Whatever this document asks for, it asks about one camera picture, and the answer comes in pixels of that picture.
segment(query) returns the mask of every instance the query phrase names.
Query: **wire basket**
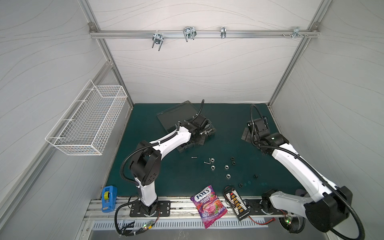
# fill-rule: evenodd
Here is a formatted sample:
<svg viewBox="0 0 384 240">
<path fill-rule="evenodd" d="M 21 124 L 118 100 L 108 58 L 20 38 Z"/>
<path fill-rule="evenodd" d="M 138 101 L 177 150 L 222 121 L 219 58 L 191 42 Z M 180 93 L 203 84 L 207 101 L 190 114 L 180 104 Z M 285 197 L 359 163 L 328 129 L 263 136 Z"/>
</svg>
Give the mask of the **wire basket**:
<svg viewBox="0 0 384 240">
<path fill-rule="evenodd" d="M 84 87 L 79 94 L 84 99 L 75 100 L 45 138 L 67 155 L 101 155 L 127 98 L 122 86 L 91 86 Z"/>
</svg>

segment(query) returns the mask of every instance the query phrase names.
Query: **purple candy bag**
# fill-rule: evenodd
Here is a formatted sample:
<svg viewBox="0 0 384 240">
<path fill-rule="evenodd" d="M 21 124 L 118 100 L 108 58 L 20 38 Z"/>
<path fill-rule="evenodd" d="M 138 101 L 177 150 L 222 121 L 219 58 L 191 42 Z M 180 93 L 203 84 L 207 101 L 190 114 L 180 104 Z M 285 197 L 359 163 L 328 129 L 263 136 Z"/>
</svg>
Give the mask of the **purple candy bag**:
<svg viewBox="0 0 384 240">
<path fill-rule="evenodd" d="M 205 228 L 211 226 L 216 219 L 221 218 L 227 213 L 227 209 L 217 198 L 212 185 L 204 188 L 201 192 L 191 197 L 203 220 Z"/>
</svg>

